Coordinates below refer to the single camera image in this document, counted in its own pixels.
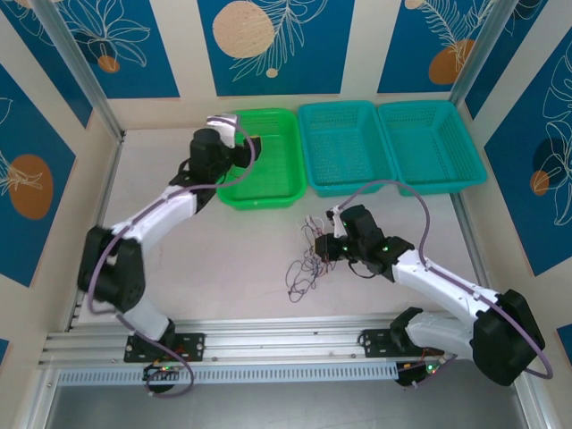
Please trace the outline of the green plastic basket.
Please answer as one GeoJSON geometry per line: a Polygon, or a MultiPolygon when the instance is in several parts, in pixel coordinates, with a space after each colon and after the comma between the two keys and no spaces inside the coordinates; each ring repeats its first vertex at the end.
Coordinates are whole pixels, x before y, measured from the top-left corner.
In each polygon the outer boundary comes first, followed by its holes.
{"type": "Polygon", "coordinates": [[[296,115],[281,108],[239,110],[235,114],[242,129],[261,139],[261,153],[248,177],[218,189],[218,197],[238,210],[291,206],[307,188],[296,115]]]}

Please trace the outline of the teal plastic basket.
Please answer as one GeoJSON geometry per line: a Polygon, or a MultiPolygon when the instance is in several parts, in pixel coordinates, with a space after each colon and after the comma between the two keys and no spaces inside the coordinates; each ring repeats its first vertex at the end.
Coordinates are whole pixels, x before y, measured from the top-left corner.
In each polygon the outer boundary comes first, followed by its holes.
{"type": "Polygon", "coordinates": [[[399,181],[421,195],[453,194],[487,180],[483,162],[454,104],[383,104],[378,115],[399,181]]]}
{"type": "Polygon", "coordinates": [[[398,179],[373,103],[302,105],[298,119],[307,179],[319,197],[349,196],[369,182],[398,179]]]}

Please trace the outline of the small controller circuit board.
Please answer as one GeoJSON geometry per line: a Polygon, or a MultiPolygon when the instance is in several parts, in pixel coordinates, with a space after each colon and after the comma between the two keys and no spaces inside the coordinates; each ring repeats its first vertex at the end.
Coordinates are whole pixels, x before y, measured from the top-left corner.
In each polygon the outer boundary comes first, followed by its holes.
{"type": "Polygon", "coordinates": [[[447,363],[447,359],[398,363],[398,379],[396,383],[404,388],[417,389],[420,385],[430,380],[447,363]]]}
{"type": "Polygon", "coordinates": [[[179,368],[176,366],[162,366],[150,364],[143,369],[142,380],[144,382],[177,381],[179,379],[179,368]]]}

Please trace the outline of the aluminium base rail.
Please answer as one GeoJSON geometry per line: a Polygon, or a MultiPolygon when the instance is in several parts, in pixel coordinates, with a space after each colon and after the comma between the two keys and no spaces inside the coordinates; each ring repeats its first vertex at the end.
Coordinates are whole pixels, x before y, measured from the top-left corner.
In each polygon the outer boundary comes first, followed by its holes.
{"type": "MultiPolygon", "coordinates": [[[[180,321],[176,330],[203,333],[202,365],[348,363],[365,352],[358,335],[387,328],[394,315],[180,321]]],[[[117,323],[77,324],[47,335],[38,364],[111,366],[123,361],[128,331],[117,323]]]]}

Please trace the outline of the blue floral wall panel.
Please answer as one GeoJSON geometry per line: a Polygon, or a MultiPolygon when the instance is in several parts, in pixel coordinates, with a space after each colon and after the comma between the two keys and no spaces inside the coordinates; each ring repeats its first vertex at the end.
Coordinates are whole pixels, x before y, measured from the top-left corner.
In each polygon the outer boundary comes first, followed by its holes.
{"type": "Polygon", "coordinates": [[[62,0],[56,8],[108,98],[180,96],[150,0],[62,0]]]}
{"type": "Polygon", "coordinates": [[[86,129],[93,106],[32,10],[29,0],[0,0],[0,11],[12,24],[80,124],[86,129]]]}
{"type": "Polygon", "coordinates": [[[378,92],[450,90],[495,3],[401,0],[378,92]]]}
{"type": "Polygon", "coordinates": [[[572,44],[537,73],[485,153],[533,273],[572,257],[572,44]]]}
{"type": "Polygon", "coordinates": [[[219,97],[337,95],[355,0],[197,0],[219,97]]]}
{"type": "Polygon", "coordinates": [[[490,106],[518,66],[531,61],[536,71],[571,24],[572,0],[516,0],[465,97],[469,117],[475,120],[490,106]]]}
{"type": "Polygon", "coordinates": [[[76,156],[0,65],[0,274],[29,287],[76,156]]]}

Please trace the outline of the aluminium table side rail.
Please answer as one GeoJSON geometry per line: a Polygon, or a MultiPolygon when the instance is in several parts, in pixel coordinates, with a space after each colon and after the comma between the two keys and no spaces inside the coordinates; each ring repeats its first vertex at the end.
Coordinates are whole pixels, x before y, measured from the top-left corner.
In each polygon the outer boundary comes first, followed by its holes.
{"type": "MultiPolygon", "coordinates": [[[[118,165],[119,165],[120,160],[121,160],[122,149],[123,149],[123,144],[124,144],[126,134],[127,134],[126,131],[122,132],[122,136],[118,140],[116,149],[114,150],[114,156],[113,156],[112,162],[111,162],[109,169],[107,171],[107,174],[105,176],[103,194],[102,194],[102,197],[100,198],[100,202],[99,202],[99,205],[97,207],[97,212],[96,212],[96,216],[95,216],[96,224],[103,223],[105,220],[105,215],[106,215],[107,208],[109,205],[109,200],[111,198],[112,191],[113,191],[115,176],[117,173],[118,165]]],[[[65,328],[63,329],[65,332],[70,331],[74,327],[74,325],[77,323],[77,320],[79,318],[79,314],[81,311],[83,297],[84,297],[84,292],[82,290],[76,289],[75,296],[73,298],[73,301],[71,302],[70,315],[68,317],[67,324],[66,324],[65,328]]]]}
{"type": "Polygon", "coordinates": [[[489,282],[489,277],[484,266],[484,261],[481,256],[475,232],[473,230],[468,211],[464,205],[463,198],[459,193],[455,193],[450,194],[450,200],[454,208],[455,215],[457,216],[461,233],[467,246],[467,251],[475,272],[476,279],[481,286],[490,287],[491,284],[489,282]]]}

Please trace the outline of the aluminium frame post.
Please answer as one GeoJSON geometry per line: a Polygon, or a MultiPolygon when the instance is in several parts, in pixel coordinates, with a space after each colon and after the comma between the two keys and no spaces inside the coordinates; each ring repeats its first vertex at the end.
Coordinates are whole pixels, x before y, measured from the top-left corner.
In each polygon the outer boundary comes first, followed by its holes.
{"type": "Polygon", "coordinates": [[[458,109],[482,70],[518,0],[496,0],[490,16],[485,20],[457,81],[450,91],[449,101],[458,109]]]}
{"type": "Polygon", "coordinates": [[[51,0],[29,0],[29,2],[67,68],[92,107],[98,113],[106,130],[115,142],[121,145],[124,141],[124,129],[115,116],[105,92],[55,5],[51,0]]]}

